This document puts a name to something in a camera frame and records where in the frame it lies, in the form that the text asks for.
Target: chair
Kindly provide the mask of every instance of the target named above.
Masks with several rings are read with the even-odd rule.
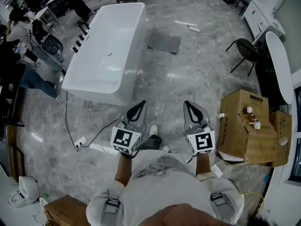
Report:
[[[230,73],[232,73],[237,67],[239,67],[239,65],[246,59],[250,62],[252,62],[252,68],[248,74],[248,76],[250,75],[251,71],[253,70],[253,67],[255,65],[255,63],[257,61],[260,61],[260,60],[264,60],[266,58],[269,58],[269,56],[265,56],[265,55],[262,55],[261,53],[259,53],[257,51],[257,48],[255,48],[251,42],[249,42],[248,40],[246,39],[238,39],[238,40],[235,40],[233,43],[231,43],[231,45],[226,49],[226,51],[228,51],[228,49],[231,48],[231,46],[236,43],[237,45],[237,48],[240,52],[240,54],[242,55],[243,59],[238,63],[238,65],[236,65],[234,67],[234,69],[232,69],[230,71]]]
[[[239,2],[236,4],[236,7],[235,7],[235,8],[237,8],[237,6],[239,5],[240,2],[241,2],[244,6],[241,8],[241,11],[240,11],[239,15],[240,15],[240,14],[242,13],[242,11],[244,11],[244,9],[247,8],[247,7],[249,6],[249,4],[250,4],[250,2],[248,2],[248,0],[239,0]]]

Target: white bathtub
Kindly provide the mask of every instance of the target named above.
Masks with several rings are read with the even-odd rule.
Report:
[[[146,35],[145,5],[103,6],[87,32],[62,88],[84,100],[129,104]]]

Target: gray tile floor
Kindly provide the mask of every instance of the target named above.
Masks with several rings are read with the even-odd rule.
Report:
[[[113,4],[115,0],[85,0],[91,9]],[[249,62],[243,63],[233,74],[233,68],[241,59],[236,46],[228,52],[225,49],[238,38],[251,40],[250,32],[238,16],[239,9],[222,0],[138,0],[145,3],[149,19],[149,31],[181,37],[177,55],[144,49],[134,91],[134,99],[146,99],[148,112],[147,130],[155,123],[160,127],[164,144],[174,150],[188,150],[183,136],[184,100],[192,100],[205,107],[211,116],[216,132],[220,109],[220,82],[215,69],[198,51],[194,41],[185,33],[184,25],[174,20],[197,24],[203,29],[196,34],[188,31],[198,42],[207,59],[216,66],[222,79],[222,97],[237,89],[260,93],[258,81]],[[78,39],[80,29],[75,27],[79,17],[74,11],[59,18],[61,26],[54,26],[52,33],[64,45],[64,66],[67,69],[72,58],[71,47]],[[61,87],[61,75],[53,74],[46,65],[38,73]],[[88,102],[92,122],[101,128],[120,113],[121,108]],[[40,91],[26,92],[22,122],[25,128],[18,129],[18,146],[25,153],[26,173],[38,180],[41,193],[61,196],[70,194],[83,202],[88,202],[97,189],[113,179],[117,159],[112,159],[100,151],[81,148],[73,149],[65,126],[66,91],[60,90],[58,101]],[[68,94],[67,121],[74,141],[82,136],[94,137],[97,131],[89,123],[84,101]],[[111,129],[102,132],[102,142],[109,145]],[[186,160],[189,152],[177,152]],[[210,155],[213,164],[218,159]],[[195,167],[196,160],[190,164]],[[224,161],[217,162],[224,176],[232,179],[240,192],[262,193],[264,178],[269,168],[260,165],[232,166]]]

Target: sneaker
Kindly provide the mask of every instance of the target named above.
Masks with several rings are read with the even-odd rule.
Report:
[[[158,126],[157,125],[152,125],[151,128],[150,128],[150,136],[152,135],[158,135]]]
[[[171,151],[167,145],[160,146],[160,150],[167,152],[167,153],[171,153]]]

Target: black faucet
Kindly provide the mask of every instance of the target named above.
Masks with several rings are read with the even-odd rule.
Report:
[[[83,29],[82,26],[85,25],[86,28],[89,30],[90,29],[89,25],[86,22],[84,22],[84,21],[78,21],[77,24],[79,25],[79,28],[82,30],[82,32],[84,33],[84,35],[87,35],[88,33]]]

